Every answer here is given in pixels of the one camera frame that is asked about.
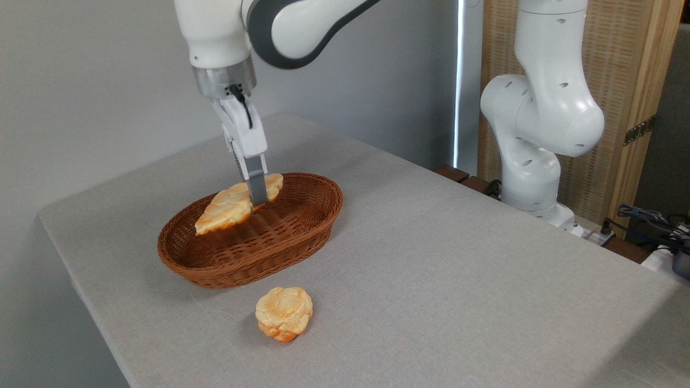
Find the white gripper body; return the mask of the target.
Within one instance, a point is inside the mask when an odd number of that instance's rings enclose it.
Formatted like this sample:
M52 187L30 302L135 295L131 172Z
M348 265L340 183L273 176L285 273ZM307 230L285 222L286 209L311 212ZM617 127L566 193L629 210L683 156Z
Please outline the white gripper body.
M213 108L219 116L227 139L235 142L245 157L263 155L268 149L264 127L256 106L248 96L215 99Z

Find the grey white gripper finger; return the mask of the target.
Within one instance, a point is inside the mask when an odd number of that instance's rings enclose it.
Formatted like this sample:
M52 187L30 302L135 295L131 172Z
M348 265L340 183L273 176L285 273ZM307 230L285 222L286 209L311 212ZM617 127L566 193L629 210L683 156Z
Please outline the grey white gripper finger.
M263 155L254 157L236 156L237 164L243 180L247 183L252 206L264 205L268 202L265 182L266 162Z

